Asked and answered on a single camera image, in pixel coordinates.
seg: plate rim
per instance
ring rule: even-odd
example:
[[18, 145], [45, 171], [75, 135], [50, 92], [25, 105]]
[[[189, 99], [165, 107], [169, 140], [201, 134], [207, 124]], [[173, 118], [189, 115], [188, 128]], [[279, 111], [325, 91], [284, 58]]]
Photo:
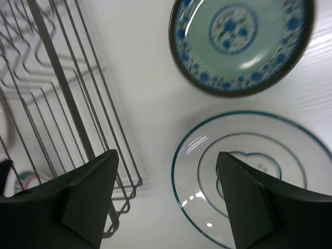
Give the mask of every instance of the plate rim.
[[185, 215], [185, 217], [189, 220], [189, 222], [202, 234], [204, 235], [207, 239], [211, 240], [212, 242], [216, 243], [217, 245], [225, 248], [225, 249], [233, 249], [230, 247], [227, 247], [223, 244], [221, 244], [220, 242], [216, 241], [215, 239], [209, 237], [202, 229], [200, 229], [194, 222], [193, 220], [188, 216], [188, 214], [186, 213], [186, 211], [184, 210], [184, 208], [182, 207], [182, 204], [179, 200], [179, 197], [177, 195], [177, 191], [175, 188], [175, 181], [174, 181], [174, 170], [175, 170], [175, 164], [176, 164], [176, 159], [177, 156], [179, 154], [179, 152], [181, 151], [183, 144], [186, 142], [186, 140], [199, 128], [201, 128], [203, 125], [216, 120], [218, 118], [222, 118], [222, 117], [227, 117], [227, 116], [232, 116], [232, 115], [238, 115], [238, 114], [250, 114], [250, 115], [258, 115], [258, 116], [264, 116], [264, 117], [269, 117], [269, 118], [273, 118], [279, 121], [282, 121], [284, 123], [287, 123], [291, 126], [293, 126], [294, 128], [304, 132], [307, 136], [309, 136], [310, 138], [312, 138], [314, 140], [314, 142], [316, 142], [322, 149], [323, 151], [326, 153], [326, 155], [328, 156], [328, 158], [330, 159], [330, 161], [332, 162], [332, 152], [329, 150], [329, 148], [325, 145], [325, 143], [317, 136], [315, 135], [312, 131], [310, 131], [309, 129], [305, 128], [303, 125], [299, 124], [296, 121], [293, 121], [287, 117], [281, 116], [279, 114], [275, 114], [275, 113], [270, 113], [270, 112], [265, 112], [265, 111], [261, 111], [261, 110], [248, 110], [248, 109], [241, 109], [241, 110], [232, 110], [232, 111], [228, 111], [228, 112], [223, 112], [221, 114], [215, 115], [213, 117], [210, 117], [202, 122], [200, 122], [199, 124], [197, 124], [196, 126], [194, 126], [181, 140], [181, 142], [179, 143], [175, 154], [173, 156], [173, 160], [172, 160], [172, 167], [171, 167], [171, 181], [172, 181], [172, 189], [173, 189], [173, 193], [175, 196], [175, 200], [178, 204], [178, 206], [180, 207], [182, 213]]
[[182, 73], [182, 75], [195, 87], [197, 87], [200, 90], [203, 90], [209, 94], [226, 97], [226, 98], [239, 98], [239, 97], [245, 97], [249, 95], [253, 95], [255, 93], [262, 92], [275, 84], [277, 84], [280, 80], [282, 80], [286, 75], [288, 75], [291, 70], [297, 65], [297, 63], [301, 60], [306, 48], [308, 47], [309, 41], [312, 37], [313, 33], [313, 27], [315, 24], [315, 13], [316, 13], [316, 7], [315, 7], [315, 1], [312, 0], [303, 0], [306, 5], [307, 14], [305, 16], [305, 23], [303, 24], [303, 31], [302, 31], [302, 37], [300, 38], [298, 46], [295, 48], [295, 51], [289, 58], [289, 60], [285, 63], [283, 67], [281, 67], [280, 70], [275, 72], [267, 81], [265, 81], [262, 84], [259, 84], [257, 86], [254, 86], [252, 88], [243, 90], [243, 91], [222, 91], [222, 90], [215, 90], [208, 86], [205, 86], [201, 83], [199, 83], [197, 80], [195, 80], [190, 73], [185, 69], [184, 66], [181, 64], [181, 60], [177, 54], [176, 46], [174, 42], [175, 38], [175, 23], [176, 23], [176, 17], [177, 13], [179, 11], [179, 8], [181, 6], [183, 0], [175, 0], [170, 21], [169, 21], [169, 46], [171, 50], [171, 54], [173, 57], [173, 60], [177, 66], [177, 69]]

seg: dish rack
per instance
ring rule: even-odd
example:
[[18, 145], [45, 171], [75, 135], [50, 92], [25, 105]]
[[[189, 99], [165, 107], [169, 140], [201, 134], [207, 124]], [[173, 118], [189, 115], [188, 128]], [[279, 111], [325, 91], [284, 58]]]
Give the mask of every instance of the dish rack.
[[[55, 178], [115, 148], [112, 195], [128, 213], [142, 185], [117, 96], [106, 80], [79, 0], [0, 1], [0, 99], [7, 119], [0, 155], [22, 171]], [[104, 237], [117, 228], [107, 218]]]

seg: glass plate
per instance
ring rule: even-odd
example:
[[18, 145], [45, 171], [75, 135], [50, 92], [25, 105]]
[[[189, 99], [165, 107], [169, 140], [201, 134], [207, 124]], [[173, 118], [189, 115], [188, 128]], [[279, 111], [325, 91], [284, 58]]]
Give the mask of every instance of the glass plate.
[[332, 154], [303, 126], [251, 110], [212, 117], [193, 128], [178, 146], [172, 186], [189, 221], [224, 248], [235, 245], [216, 173], [220, 151], [295, 186], [332, 195]]

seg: white table surface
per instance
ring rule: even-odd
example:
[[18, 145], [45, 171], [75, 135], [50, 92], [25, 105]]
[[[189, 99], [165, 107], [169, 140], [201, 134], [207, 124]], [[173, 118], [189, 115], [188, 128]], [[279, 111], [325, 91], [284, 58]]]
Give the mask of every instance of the white table surface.
[[223, 110], [269, 110], [295, 119], [332, 147], [332, 1], [318, 0], [316, 26], [298, 65], [272, 88], [222, 99], [193, 87], [176, 68], [168, 44], [173, 0], [88, 1], [96, 44], [107, 58], [148, 180], [102, 249], [220, 248], [189, 223], [176, 204], [171, 162], [182, 137]]

